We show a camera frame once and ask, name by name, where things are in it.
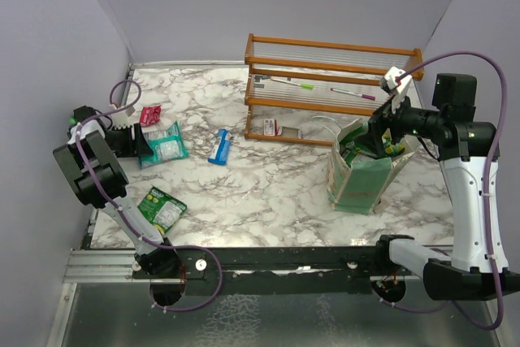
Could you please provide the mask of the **red small snack packet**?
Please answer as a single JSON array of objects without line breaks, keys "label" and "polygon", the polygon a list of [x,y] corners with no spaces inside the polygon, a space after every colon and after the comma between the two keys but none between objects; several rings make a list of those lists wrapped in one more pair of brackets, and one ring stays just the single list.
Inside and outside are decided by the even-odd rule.
[{"label": "red small snack packet", "polygon": [[161,116],[161,106],[145,106],[141,110],[139,124],[142,127],[149,127],[159,122]]}]

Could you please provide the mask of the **teal snack bag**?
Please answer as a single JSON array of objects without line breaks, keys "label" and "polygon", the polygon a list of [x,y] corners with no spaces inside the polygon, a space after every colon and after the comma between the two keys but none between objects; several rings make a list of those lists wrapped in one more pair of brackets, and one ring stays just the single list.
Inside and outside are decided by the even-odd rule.
[{"label": "teal snack bag", "polygon": [[146,132],[144,137],[153,153],[150,156],[139,157],[141,169],[189,156],[177,121],[169,128]]}]

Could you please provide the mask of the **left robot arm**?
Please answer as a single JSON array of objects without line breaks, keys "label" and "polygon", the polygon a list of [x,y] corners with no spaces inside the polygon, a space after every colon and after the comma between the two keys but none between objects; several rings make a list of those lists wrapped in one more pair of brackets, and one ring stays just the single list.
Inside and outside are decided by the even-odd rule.
[{"label": "left robot arm", "polygon": [[118,114],[127,119],[131,109],[123,106],[102,113],[91,106],[76,108],[69,140],[54,149],[54,159],[79,201],[104,211],[131,239],[134,258],[144,273],[171,277],[184,265],[180,253],[196,250],[211,258],[222,276],[214,252],[195,245],[174,246],[128,195],[128,178],[118,159],[149,157],[152,149],[138,123],[106,126],[103,119],[115,120]]}]

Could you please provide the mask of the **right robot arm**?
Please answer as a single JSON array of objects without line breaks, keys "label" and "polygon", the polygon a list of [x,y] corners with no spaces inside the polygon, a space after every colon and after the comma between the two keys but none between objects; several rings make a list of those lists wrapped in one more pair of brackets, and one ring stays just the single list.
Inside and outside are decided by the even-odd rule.
[{"label": "right robot arm", "polygon": [[406,268],[422,279],[435,301],[487,301],[516,293],[519,275],[509,270],[494,198],[499,133],[493,124],[474,120],[476,79],[439,74],[432,111],[411,105],[412,82],[396,67],[384,75],[381,86],[389,98],[369,119],[366,143],[378,158],[386,154],[385,132],[393,143],[413,136],[437,146],[453,208],[453,250],[446,256],[410,236],[383,235],[375,245],[375,269],[391,275]]}]

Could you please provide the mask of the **green Fox's candy bag back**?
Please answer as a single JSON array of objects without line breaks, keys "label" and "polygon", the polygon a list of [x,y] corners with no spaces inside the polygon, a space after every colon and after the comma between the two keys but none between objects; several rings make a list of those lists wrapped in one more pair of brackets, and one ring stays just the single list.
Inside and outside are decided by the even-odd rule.
[{"label": "green Fox's candy bag back", "polygon": [[358,137],[365,135],[367,132],[368,123],[362,121],[340,139],[340,155],[349,166],[358,155],[364,154],[370,158],[374,156],[365,145],[357,140]]}]

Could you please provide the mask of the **Fox's spring tea candy bag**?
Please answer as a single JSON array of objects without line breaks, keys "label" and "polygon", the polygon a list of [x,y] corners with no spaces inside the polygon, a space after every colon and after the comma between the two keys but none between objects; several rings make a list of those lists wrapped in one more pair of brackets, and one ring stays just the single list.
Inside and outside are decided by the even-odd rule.
[{"label": "Fox's spring tea candy bag", "polygon": [[405,147],[400,142],[392,140],[392,134],[387,130],[382,135],[384,155],[389,158],[396,158],[405,153]]}]

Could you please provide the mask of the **green beige paper bag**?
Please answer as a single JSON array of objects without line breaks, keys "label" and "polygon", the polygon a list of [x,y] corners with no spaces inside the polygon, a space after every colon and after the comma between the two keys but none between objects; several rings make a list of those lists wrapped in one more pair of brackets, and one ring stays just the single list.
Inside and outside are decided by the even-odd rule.
[{"label": "green beige paper bag", "polygon": [[415,137],[406,136],[399,141],[405,147],[403,155],[396,158],[370,158],[361,154],[349,166],[340,155],[339,141],[362,121],[365,120],[355,119],[333,132],[326,185],[328,200],[334,210],[368,215],[386,207],[386,203],[381,201],[383,193],[415,155],[419,142]]}]

